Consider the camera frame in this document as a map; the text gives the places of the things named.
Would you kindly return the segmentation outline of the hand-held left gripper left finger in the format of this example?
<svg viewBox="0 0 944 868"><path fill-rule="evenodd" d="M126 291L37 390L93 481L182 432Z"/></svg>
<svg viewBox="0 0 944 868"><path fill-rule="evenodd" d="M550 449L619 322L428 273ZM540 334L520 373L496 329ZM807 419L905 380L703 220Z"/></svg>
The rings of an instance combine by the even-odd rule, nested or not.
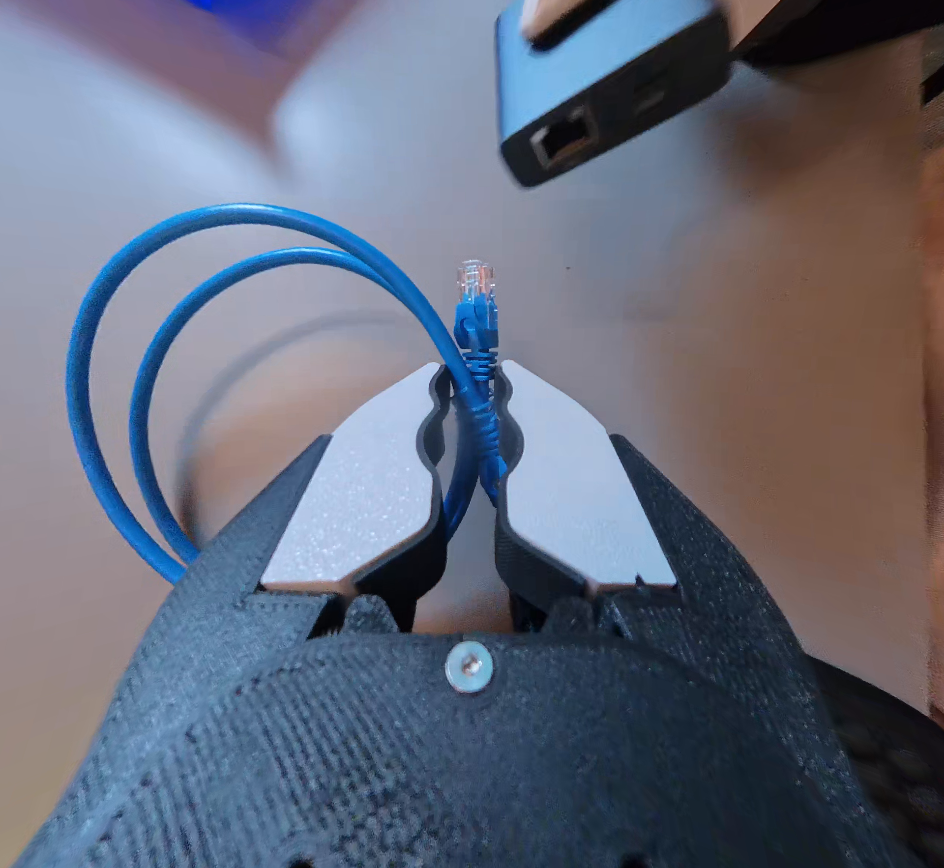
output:
<svg viewBox="0 0 944 868"><path fill-rule="evenodd" d="M419 599L442 579L450 384L427 363L335 429L263 572L267 591Z"/></svg>

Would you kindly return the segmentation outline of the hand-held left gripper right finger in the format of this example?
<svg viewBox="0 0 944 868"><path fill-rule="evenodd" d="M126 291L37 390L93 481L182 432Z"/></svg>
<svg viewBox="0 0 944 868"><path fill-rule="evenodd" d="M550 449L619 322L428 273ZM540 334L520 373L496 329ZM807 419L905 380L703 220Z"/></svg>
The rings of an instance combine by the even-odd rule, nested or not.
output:
<svg viewBox="0 0 944 868"><path fill-rule="evenodd" d="M495 560L518 597L678 583L605 426L513 360L497 377L502 477Z"/></svg>

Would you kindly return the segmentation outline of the dark grey ethernet adapter hub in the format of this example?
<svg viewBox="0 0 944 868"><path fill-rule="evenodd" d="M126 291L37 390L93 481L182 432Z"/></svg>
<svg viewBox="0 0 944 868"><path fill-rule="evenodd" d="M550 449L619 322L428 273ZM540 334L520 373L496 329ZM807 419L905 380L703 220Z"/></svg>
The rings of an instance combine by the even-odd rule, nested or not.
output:
<svg viewBox="0 0 944 868"><path fill-rule="evenodd" d="M605 154L728 82L729 29L716 0L587 0L536 41L524 0L495 23L498 132L530 189Z"/></svg>

